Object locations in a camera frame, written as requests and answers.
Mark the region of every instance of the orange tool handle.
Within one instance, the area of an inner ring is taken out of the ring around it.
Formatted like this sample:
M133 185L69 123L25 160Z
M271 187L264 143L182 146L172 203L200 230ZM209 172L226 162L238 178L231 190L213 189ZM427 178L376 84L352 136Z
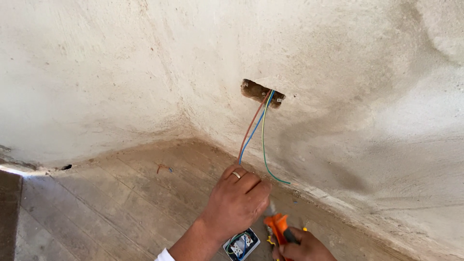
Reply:
M299 244L287 225L287 217L287 215L282 216L281 213L277 213L273 216L266 217L264 219L264 224L272 229L272 233L276 236L279 245L285 245L287 243ZM284 259L285 261L292 261L290 258L284 257Z

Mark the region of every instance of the green-yellow wire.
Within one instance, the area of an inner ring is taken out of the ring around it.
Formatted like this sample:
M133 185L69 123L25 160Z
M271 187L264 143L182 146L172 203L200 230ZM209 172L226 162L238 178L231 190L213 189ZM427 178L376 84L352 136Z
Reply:
M287 182L287 181L283 181L281 179L279 179L278 177L274 176L270 171L269 171L269 168L267 167L267 162L266 162L266 152L264 151L264 120L266 119L266 111L267 111L267 107L269 106L269 103L271 101L271 98L272 96L274 95L274 91L272 91L272 93L269 95L269 98L267 99L267 102L266 102L266 106L264 107L264 115L263 115L263 129L261 130L261 141L263 143L263 155L264 155L264 164L266 165L266 169L267 169L267 172L269 172L269 174L275 178L276 180L282 182L282 183L285 183L285 184L292 184L290 182Z

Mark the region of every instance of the human hand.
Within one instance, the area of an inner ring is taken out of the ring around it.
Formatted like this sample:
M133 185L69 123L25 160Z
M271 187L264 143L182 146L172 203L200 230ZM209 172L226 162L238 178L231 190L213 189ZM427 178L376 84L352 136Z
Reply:
M282 256L294 261L337 261L331 252L309 231L290 227L300 245L289 243L274 248L272 257L284 260Z
M232 172L238 173L240 179ZM272 184L238 164L228 167L209 196L198 220L209 234L225 241L249 228L269 205Z

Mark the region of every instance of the white sleeve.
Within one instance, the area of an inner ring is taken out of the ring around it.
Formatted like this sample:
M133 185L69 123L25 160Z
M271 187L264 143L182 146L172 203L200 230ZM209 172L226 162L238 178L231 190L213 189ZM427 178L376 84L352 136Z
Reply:
M168 250L165 248L155 261L175 261Z

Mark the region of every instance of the hole in wall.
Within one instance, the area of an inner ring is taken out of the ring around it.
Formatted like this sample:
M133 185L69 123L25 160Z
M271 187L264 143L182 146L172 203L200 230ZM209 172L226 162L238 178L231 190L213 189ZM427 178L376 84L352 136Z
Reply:
M266 97L269 88L266 88L262 85L259 85L248 79L243 79L242 82L242 95L248 98L251 98L255 101L262 102L264 97ZM282 104L282 101L285 99L285 95L281 94L278 91L275 91L274 96L272 97L271 108L277 109Z
M63 166L63 167L61 168L61 170L69 170L70 168L72 168L72 164L68 164L68 165L66 165L66 166Z

